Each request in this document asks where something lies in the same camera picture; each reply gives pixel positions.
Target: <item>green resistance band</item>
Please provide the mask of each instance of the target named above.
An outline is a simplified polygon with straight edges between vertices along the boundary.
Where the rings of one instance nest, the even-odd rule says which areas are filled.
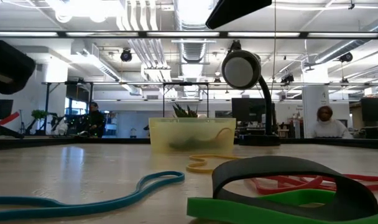
[[[337,191],[306,189],[253,198],[223,189],[235,180],[274,175],[332,177]],[[301,206],[313,203],[322,205]],[[367,187],[321,164],[262,156],[218,166],[213,172],[213,198],[189,198],[187,215],[235,224],[378,224],[378,204]]]

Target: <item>ceiling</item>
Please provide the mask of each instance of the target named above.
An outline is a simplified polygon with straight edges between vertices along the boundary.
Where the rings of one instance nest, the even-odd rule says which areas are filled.
[[[276,29],[283,31],[359,31],[364,26],[378,19],[378,9],[361,9],[361,6],[378,7],[378,0],[357,0],[356,7],[352,10],[325,10],[325,11],[298,11],[279,9],[280,7],[325,7],[332,2],[329,7],[347,7],[350,0],[277,0],[276,2]],[[103,4],[112,6],[119,4],[115,0],[104,0]],[[157,0],[157,25],[160,30],[176,30],[172,0]],[[118,30],[116,18],[109,17],[104,22],[95,23],[88,17],[74,17],[70,22],[59,23],[55,19],[55,12],[50,8],[28,8],[47,7],[45,1],[34,0],[4,0],[0,5],[0,30]],[[274,8],[267,7],[250,15],[242,17],[218,30],[249,30],[249,31],[273,31]],[[30,40],[30,39],[10,39],[15,45],[44,45],[66,56],[71,63],[77,65],[69,71],[71,77],[84,77],[87,80],[104,81],[105,76],[95,66],[83,62],[77,55],[69,54],[70,51],[63,49],[66,41],[73,40]],[[94,43],[100,50],[100,56],[110,66],[118,72],[129,73],[128,81],[140,81],[141,61],[133,55],[131,62],[121,62],[119,56],[123,48],[129,48],[127,39],[86,39],[87,44]],[[215,43],[208,44],[206,50],[206,63],[202,71],[202,77],[212,80],[215,72],[220,71],[221,61],[231,45],[232,40],[218,39]],[[307,54],[318,54],[340,42],[340,40],[307,40]],[[242,48],[261,56],[262,74],[268,81],[272,81],[272,75],[305,54],[304,40],[276,40],[273,39],[242,39]],[[171,39],[162,39],[162,47],[171,66],[172,78],[178,77],[180,71],[180,57],[177,44],[171,43]],[[378,51],[378,40],[373,40],[355,50],[352,50],[353,62],[369,54]],[[366,71],[378,65],[378,54],[367,60],[360,60],[351,66],[341,70],[339,62],[328,62],[330,81],[339,81],[342,75]],[[301,70],[292,70],[296,82],[301,79]],[[378,72],[370,73],[359,77],[356,82],[368,82],[378,78]]]

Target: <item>table surface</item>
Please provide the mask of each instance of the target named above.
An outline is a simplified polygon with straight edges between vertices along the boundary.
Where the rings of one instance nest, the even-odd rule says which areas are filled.
[[[144,175],[185,172],[188,156],[199,152],[152,155],[150,145],[76,144],[0,151],[0,195],[33,195],[64,203],[89,203],[131,193]],[[236,156],[280,155],[309,159],[344,174],[378,175],[378,150],[310,144],[279,147],[235,146]],[[224,160],[209,160],[215,167]],[[139,203],[109,213],[73,218],[4,223],[216,223],[186,216],[188,197],[210,197],[211,177],[187,173],[185,183],[169,185]],[[227,189],[255,196],[243,180]]]

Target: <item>red resistance band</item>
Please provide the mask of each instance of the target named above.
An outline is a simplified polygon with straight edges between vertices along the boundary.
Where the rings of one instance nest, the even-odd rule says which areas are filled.
[[[5,125],[5,124],[7,124],[7,123],[9,123],[9,122],[11,122],[13,120],[15,120],[17,117],[19,117],[19,113],[18,112],[15,112],[15,113],[9,115],[8,117],[0,120],[0,126]]]
[[[354,175],[354,174],[344,174],[354,180],[367,181],[367,182],[378,182],[378,177],[366,176],[366,175]],[[257,190],[259,194],[270,195],[282,192],[288,192],[291,190],[300,189],[321,189],[321,190],[336,190],[335,182],[333,178],[321,177],[315,175],[299,175],[296,176],[299,179],[293,179],[287,176],[275,176],[275,177],[263,177],[263,179],[276,180],[277,188],[268,188],[261,186],[257,178],[249,179],[249,183]],[[378,184],[366,185],[371,191],[378,191]]]

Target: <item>translucent yellow container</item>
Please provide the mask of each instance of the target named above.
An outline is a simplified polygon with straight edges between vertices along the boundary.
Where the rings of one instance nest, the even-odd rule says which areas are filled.
[[[230,154],[235,118],[149,118],[153,152]]]

